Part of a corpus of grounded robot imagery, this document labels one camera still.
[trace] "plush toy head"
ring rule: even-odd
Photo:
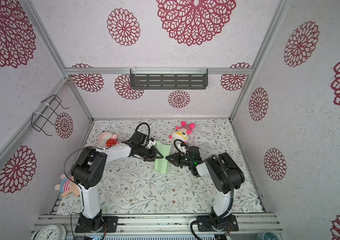
[[[65,197],[70,193],[73,193],[74,196],[80,195],[78,186],[72,181],[68,180],[68,178],[64,174],[60,176],[60,179],[60,184],[55,185],[55,190],[59,190],[62,193],[62,197]]]
[[[189,140],[189,134],[191,134],[193,129],[195,128],[195,123],[187,124],[186,122],[181,122],[182,127],[176,127],[173,133],[169,136],[170,139],[182,140],[186,142]]]
[[[103,148],[114,146],[119,142],[116,140],[116,134],[111,132],[102,132],[98,136],[98,144]]]

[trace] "floral tablecloth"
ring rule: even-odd
[[[182,120],[100,120],[94,123],[87,146],[98,146],[97,136],[103,131],[127,140],[140,122],[151,128],[150,137],[171,144],[168,136]],[[211,154],[228,152],[245,175],[245,182],[235,194],[233,212],[263,212],[261,203],[246,169],[227,119],[185,120],[195,122],[189,146],[198,146],[202,159]],[[146,126],[140,131],[146,133]],[[210,177],[194,177],[188,168],[169,164],[169,172],[154,170],[154,162],[129,157],[106,164],[99,183],[98,199],[102,212],[112,214],[206,213],[211,211],[217,190]],[[81,199],[68,195],[63,198],[57,214],[81,211]]]

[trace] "green cloth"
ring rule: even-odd
[[[169,171],[169,165],[166,157],[170,155],[171,145],[164,145],[157,141],[155,148],[163,155],[163,158],[155,160],[154,169],[161,173],[167,173]]]

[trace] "alarm clock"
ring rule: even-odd
[[[31,236],[31,240],[65,240],[66,235],[67,231],[63,225],[48,225],[35,232]]]

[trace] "pink and white plush toy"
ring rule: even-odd
[[[169,138],[173,140],[179,139],[186,143],[186,141],[189,140],[189,134],[191,134],[195,128],[195,123],[187,124],[186,122],[181,122],[181,126],[182,127],[177,126]]]
[[[116,140],[116,134],[112,134],[111,132],[102,132],[98,136],[98,144],[103,147],[111,147],[117,145],[120,141]]]

